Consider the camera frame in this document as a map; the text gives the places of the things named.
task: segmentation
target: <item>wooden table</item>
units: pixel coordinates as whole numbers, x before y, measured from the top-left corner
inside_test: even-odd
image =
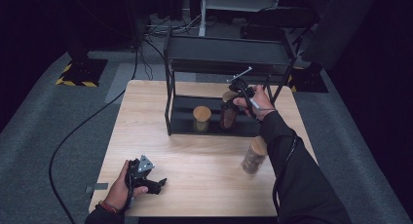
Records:
[[[176,82],[188,95],[220,97],[227,84]],[[143,154],[155,165],[148,179],[167,178],[160,195],[138,197],[127,215],[139,217],[275,216],[275,176],[268,160],[254,175],[241,162],[250,137],[173,134],[165,122],[167,89],[162,81],[130,81],[107,148],[97,183],[116,180],[126,159]],[[294,97],[284,87],[276,106],[314,157]],[[90,205],[108,190],[96,190]]]

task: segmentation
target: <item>black jacket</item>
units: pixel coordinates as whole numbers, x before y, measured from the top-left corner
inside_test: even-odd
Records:
[[[279,181],[280,224],[351,223],[346,209],[300,138],[291,154],[295,132],[277,111],[264,118],[260,134],[267,143],[268,156]],[[282,169],[288,155],[289,160]],[[273,200],[276,204],[276,191]],[[124,223],[124,216],[96,209],[86,223]]]

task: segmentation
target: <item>floor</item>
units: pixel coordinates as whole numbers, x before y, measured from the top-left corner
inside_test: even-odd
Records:
[[[190,22],[151,19],[157,25],[145,37],[151,45],[142,43],[137,56],[128,47],[89,53],[91,58],[108,59],[98,87],[56,85],[70,60],[68,54],[33,87],[0,134],[0,223],[69,223],[50,178],[75,222],[84,222],[91,197],[87,188],[97,180],[127,81],[165,80],[163,60],[154,50],[161,51],[164,44],[160,31],[165,25]],[[231,24],[208,19],[206,36],[239,38],[243,24],[242,19]],[[198,35],[197,28],[181,32]],[[354,223],[411,223],[328,75],[324,71],[320,75],[328,93],[296,92],[294,98],[321,170]],[[214,81],[202,74],[179,79]],[[136,222],[137,218],[127,218],[127,223]]]

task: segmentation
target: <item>wrist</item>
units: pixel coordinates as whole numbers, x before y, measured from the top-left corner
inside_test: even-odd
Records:
[[[96,206],[96,209],[103,209],[106,210],[108,212],[112,212],[115,214],[122,214],[120,213],[120,210],[114,206],[112,206],[111,204],[108,204],[106,201],[100,201]]]

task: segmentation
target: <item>metal rack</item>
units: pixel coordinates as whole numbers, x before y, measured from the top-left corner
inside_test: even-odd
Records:
[[[171,28],[164,44],[164,62],[167,77],[168,101],[165,111],[168,134],[193,133],[236,136],[256,136],[259,125],[244,113],[237,117],[237,126],[231,131],[224,131],[218,126],[220,98],[197,97],[176,94],[175,72],[207,73],[235,75],[253,69],[246,75],[262,77],[270,100],[274,103],[282,86],[286,85],[295,52],[286,37],[278,42],[254,41],[244,39],[227,39],[172,35]],[[270,86],[277,85],[272,94]],[[196,106],[207,106],[212,116],[208,131],[193,131],[192,111]]]

